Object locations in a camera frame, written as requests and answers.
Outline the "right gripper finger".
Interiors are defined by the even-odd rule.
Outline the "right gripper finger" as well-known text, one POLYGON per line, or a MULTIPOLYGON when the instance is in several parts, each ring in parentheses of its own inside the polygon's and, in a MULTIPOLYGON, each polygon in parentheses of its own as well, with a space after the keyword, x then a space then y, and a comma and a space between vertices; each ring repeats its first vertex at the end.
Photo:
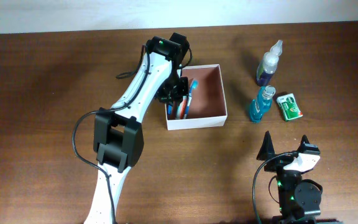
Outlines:
POLYGON ((304 152, 305 150, 307 150, 307 148, 309 147, 309 140, 307 138, 307 136, 304 134, 301 138, 301 142, 300 145, 298 147, 298 151, 299 152, 304 152))
POLYGON ((272 138, 269 131, 265 132, 264 140, 256 157, 259 161, 266 161, 275 156, 272 138))

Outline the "blue white toothbrush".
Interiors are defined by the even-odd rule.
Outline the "blue white toothbrush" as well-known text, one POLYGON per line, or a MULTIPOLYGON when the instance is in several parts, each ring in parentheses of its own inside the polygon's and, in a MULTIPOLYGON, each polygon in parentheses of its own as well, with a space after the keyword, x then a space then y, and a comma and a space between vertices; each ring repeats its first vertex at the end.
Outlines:
POLYGON ((188 93, 188 98, 187 98, 187 101, 186 101, 186 108, 185 108, 185 113, 184 113, 184 116, 183 116, 184 119, 186 119, 187 116, 188 116, 191 101, 192 101, 192 92, 193 92, 193 90, 197 89, 197 86, 198 86, 198 81, 193 79, 192 83, 191 83, 191 86, 190 86, 189 93, 188 93))

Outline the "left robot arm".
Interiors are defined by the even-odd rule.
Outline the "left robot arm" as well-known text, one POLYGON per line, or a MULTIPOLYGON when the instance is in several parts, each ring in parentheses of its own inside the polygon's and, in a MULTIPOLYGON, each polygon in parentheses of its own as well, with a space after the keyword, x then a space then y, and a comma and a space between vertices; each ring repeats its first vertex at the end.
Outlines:
POLYGON ((169 39, 153 37, 143 46, 134 78, 124 94, 109 109, 93 112, 93 150, 98 179, 86 223, 116 223, 116 210, 125 179, 144 148, 142 120, 152 100, 166 105, 182 102, 189 94, 188 79, 181 74, 190 53, 186 36, 173 33, 169 39))

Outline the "blue disposable razor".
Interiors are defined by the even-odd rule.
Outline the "blue disposable razor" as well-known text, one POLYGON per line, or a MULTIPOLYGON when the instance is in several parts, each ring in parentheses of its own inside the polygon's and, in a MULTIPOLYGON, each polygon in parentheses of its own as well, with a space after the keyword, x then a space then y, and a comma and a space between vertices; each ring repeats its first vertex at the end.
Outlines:
POLYGON ((173 111, 173 106, 167 105, 167 119, 170 119, 172 117, 172 111, 173 111))

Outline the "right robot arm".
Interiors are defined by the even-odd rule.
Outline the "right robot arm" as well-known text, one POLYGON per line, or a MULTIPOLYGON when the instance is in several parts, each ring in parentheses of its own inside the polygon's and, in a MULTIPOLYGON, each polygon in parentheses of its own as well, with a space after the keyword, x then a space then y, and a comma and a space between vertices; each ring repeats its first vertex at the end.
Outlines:
POLYGON ((321 158, 318 146, 311 144, 307 136, 302 136, 295 151, 277 154, 273 147, 269 131, 265 132, 257 160, 262 161, 252 181, 252 205, 258 223, 262 223, 256 206, 256 182, 261 170, 273 172, 277 181, 280 214, 272 217, 270 223, 279 224, 333 224, 341 223, 337 219, 320 220, 320 204, 323 186, 302 175, 313 170, 321 158))

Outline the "blue mouthwash bottle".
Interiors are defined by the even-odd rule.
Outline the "blue mouthwash bottle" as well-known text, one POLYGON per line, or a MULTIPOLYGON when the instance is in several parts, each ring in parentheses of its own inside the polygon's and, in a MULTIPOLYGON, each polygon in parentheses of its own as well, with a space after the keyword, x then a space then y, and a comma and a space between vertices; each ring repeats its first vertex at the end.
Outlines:
POLYGON ((271 86, 262 86, 256 99, 252 100, 249 108, 250 120, 253 123, 259 123, 263 115, 271 108, 276 89, 271 86))

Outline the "green soap packet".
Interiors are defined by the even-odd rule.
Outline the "green soap packet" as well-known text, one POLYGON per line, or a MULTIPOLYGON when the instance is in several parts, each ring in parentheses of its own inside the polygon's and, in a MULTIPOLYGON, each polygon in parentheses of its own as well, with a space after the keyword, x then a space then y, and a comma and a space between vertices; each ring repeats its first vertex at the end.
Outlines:
POLYGON ((276 102, 282 110, 285 121, 291 121, 303 116, 303 113, 296 103, 296 99, 293 93, 279 96, 276 99, 276 102))

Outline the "white cardboard box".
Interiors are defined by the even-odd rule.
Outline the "white cardboard box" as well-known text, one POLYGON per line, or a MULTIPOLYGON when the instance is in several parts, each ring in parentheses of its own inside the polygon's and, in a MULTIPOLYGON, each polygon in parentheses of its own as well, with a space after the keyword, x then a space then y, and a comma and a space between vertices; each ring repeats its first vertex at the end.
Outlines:
POLYGON ((227 105, 221 67, 218 64, 189 66, 182 70, 190 82, 198 86, 192 91, 192 101, 185 119, 166 114, 167 129, 195 129, 223 126, 227 120, 227 105))

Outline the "green toothpaste tube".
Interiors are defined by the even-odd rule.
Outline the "green toothpaste tube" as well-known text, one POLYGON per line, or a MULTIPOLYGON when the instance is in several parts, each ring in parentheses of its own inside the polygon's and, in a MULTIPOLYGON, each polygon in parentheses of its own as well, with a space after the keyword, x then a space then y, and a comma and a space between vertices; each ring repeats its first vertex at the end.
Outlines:
POLYGON ((187 106, 187 99, 188 99, 187 96, 183 96, 182 101, 178 104, 175 114, 175 119, 182 119, 184 117, 184 113, 187 106))

